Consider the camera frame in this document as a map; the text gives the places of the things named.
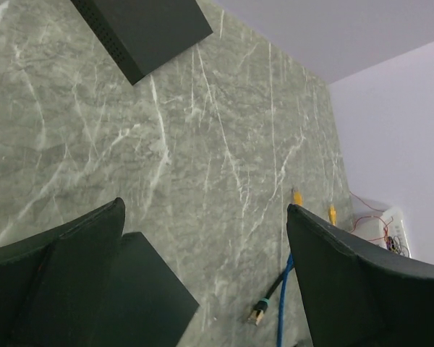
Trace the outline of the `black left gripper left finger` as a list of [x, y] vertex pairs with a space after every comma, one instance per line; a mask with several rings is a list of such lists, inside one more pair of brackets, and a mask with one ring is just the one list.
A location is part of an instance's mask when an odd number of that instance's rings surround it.
[[124, 222], [116, 198], [0, 247], [0, 346], [89, 346]]

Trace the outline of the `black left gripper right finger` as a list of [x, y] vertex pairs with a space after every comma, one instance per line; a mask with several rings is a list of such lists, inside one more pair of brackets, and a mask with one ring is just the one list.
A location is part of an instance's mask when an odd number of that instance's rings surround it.
[[434, 265], [299, 205], [288, 207], [286, 229], [314, 346], [434, 346]]

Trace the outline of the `black network switch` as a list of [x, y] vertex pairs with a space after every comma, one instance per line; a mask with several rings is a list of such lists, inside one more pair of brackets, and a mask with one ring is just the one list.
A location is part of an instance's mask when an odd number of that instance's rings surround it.
[[145, 236], [125, 234], [92, 345], [177, 346], [198, 307]]

